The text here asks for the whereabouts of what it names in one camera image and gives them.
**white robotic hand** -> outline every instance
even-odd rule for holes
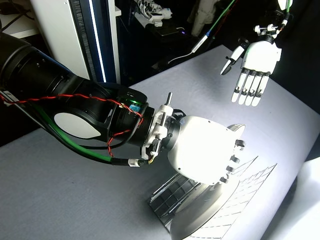
[[[242,71],[231,101],[235,103],[238,99],[240,105],[257,106],[280,57],[281,49],[272,37],[250,44],[244,54]]]

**white cable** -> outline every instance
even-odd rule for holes
[[[178,56],[178,57],[176,57],[176,58],[174,58],[174,59],[172,59],[172,60],[168,61],[168,64],[170,64],[170,63],[171,63],[172,61],[174,61],[174,60],[177,60],[177,59],[181,59],[181,58],[187,57],[187,56],[189,56],[189,55],[191,55],[191,54],[193,54],[193,52],[190,52],[190,53],[188,53],[187,55]]]

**robotic arm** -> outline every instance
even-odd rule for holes
[[[158,111],[136,90],[96,83],[15,37],[0,33],[0,98],[18,106],[43,129],[75,153],[101,163],[129,167],[152,164],[167,150],[172,167],[205,184],[227,183],[239,162],[239,140],[245,126],[224,127],[214,121],[186,116],[170,106],[172,93]],[[10,92],[19,100],[6,94]],[[96,139],[103,147],[80,146],[69,138]],[[121,141],[112,144],[113,139]],[[141,159],[116,158],[112,149],[133,144]],[[106,149],[110,156],[92,149]]]
[[[269,76],[280,61],[281,49],[277,47],[275,38],[288,23],[292,0],[277,0],[277,3],[279,9],[271,15],[272,19],[267,18],[267,26],[257,25],[253,29],[258,35],[258,41],[249,44],[247,40],[239,39],[239,46],[227,57],[228,61],[221,70],[221,75],[227,74],[245,51],[241,74],[231,98],[233,103],[238,100],[240,105],[256,107],[265,92]]]

